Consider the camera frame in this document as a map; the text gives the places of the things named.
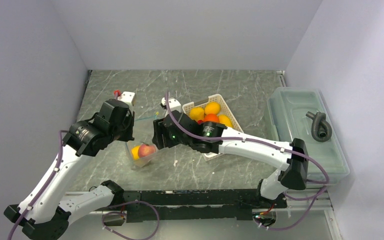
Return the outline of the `clear zip top bag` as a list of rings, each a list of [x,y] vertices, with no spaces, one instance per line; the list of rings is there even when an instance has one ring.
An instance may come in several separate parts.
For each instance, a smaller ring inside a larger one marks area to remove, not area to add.
[[[126,155],[131,162],[131,169],[138,170],[148,165],[159,151],[152,140],[154,137],[154,120],[159,117],[159,112],[152,116],[140,117],[134,120],[133,138],[126,142]]]

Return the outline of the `yellow lemon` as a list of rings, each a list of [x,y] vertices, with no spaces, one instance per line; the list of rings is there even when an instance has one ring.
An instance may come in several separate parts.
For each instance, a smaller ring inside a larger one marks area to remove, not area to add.
[[[130,150],[130,153],[134,161],[137,161],[140,158],[139,149],[140,149],[140,145],[137,145]]]

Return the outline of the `white perforated plastic basket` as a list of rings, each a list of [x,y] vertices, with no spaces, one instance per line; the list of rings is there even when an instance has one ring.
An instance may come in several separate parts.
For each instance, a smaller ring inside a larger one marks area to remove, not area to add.
[[[221,94],[213,94],[204,100],[186,103],[182,106],[182,111],[195,121],[192,126],[183,126],[194,135],[205,138],[220,137],[222,125],[236,132],[244,132]]]

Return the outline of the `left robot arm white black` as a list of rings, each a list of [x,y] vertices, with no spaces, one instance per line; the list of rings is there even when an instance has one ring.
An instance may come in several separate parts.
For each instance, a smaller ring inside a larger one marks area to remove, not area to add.
[[[112,180],[74,198],[66,200],[64,196],[78,173],[99,151],[115,141],[134,139],[133,105],[134,99],[108,99],[92,117],[59,132],[58,153],[49,169],[22,202],[4,210],[4,216],[13,223],[8,239],[21,227],[31,240],[56,240],[90,212],[103,207],[117,210],[123,205],[124,190]]]

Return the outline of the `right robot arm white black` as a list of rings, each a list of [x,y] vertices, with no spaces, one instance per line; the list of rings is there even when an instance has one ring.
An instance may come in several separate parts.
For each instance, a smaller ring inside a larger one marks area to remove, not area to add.
[[[190,147],[200,153],[236,155],[260,161],[275,167],[275,171],[262,179],[255,194],[256,203],[269,207],[287,190],[305,190],[308,163],[305,142],[295,138],[292,142],[279,142],[252,136],[222,123],[198,123],[177,110],[153,121],[152,142],[161,150],[177,145]]]

